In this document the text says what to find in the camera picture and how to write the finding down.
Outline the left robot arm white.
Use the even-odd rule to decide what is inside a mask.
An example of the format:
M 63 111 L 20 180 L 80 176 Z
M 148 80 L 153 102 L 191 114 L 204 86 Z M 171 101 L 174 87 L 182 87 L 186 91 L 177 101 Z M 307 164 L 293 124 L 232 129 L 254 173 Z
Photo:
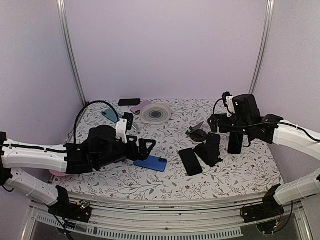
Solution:
M 146 160 L 156 141 L 126 134 L 124 127 L 100 125 L 89 130 L 80 143 L 54 146 L 22 144 L 0 133 L 0 184 L 17 188 L 47 206 L 54 206 L 63 216 L 74 213 L 68 192 L 52 187 L 25 173 L 24 168 L 50 170 L 66 175 L 80 175 L 124 160 Z

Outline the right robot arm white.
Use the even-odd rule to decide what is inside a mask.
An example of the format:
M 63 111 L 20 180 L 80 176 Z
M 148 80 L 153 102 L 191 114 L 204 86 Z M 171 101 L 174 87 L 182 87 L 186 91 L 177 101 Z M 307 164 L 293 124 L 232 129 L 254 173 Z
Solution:
M 279 206 L 306 199 L 320 193 L 320 134 L 275 114 L 261 115 L 252 94 L 234 96 L 224 92 L 219 99 L 225 113 L 212 112 L 208 124 L 213 133 L 228 133 L 227 151 L 240 154 L 243 139 L 251 144 L 259 140 L 272 149 L 284 147 L 276 153 L 280 172 L 286 176 L 284 184 L 273 186 L 263 197 L 258 213 L 269 218 Z

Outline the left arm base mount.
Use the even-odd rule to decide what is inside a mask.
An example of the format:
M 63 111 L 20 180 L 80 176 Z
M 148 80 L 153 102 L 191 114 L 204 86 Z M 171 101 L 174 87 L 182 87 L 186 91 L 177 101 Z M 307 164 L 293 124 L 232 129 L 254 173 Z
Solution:
M 89 201 L 80 200 L 77 203 L 71 203 L 69 200 L 68 191 L 56 185 L 57 189 L 57 203 L 48 206 L 48 213 L 57 217 L 62 217 L 67 220 L 74 220 L 82 223 L 88 223 L 92 207 Z

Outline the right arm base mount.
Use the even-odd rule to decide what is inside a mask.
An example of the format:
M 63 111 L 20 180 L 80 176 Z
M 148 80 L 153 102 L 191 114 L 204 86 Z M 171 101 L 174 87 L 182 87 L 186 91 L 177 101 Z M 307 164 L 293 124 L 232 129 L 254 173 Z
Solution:
M 271 189 L 269 189 L 265 196 L 262 198 L 262 203 L 243 206 L 240 209 L 239 214 L 243 218 L 245 223 L 265 220 L 281 216 L 285 213 L 282 205 L 279 205 L 274 198 L 275 192 L 280 186 L 280 184 L 277 184 L 271 187 Z

